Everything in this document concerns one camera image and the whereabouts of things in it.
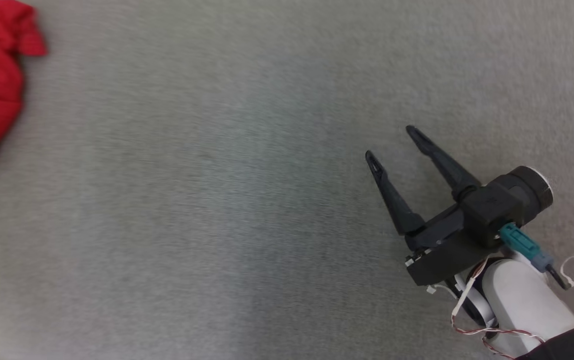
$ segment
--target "gray floor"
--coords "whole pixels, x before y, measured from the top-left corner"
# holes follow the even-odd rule
[[[493,358],[407,276],[364,163],[449,205],[411,123],[485,182],[547,174],[527,229],[574,255],[574,0],[30,3],[0,360]]]

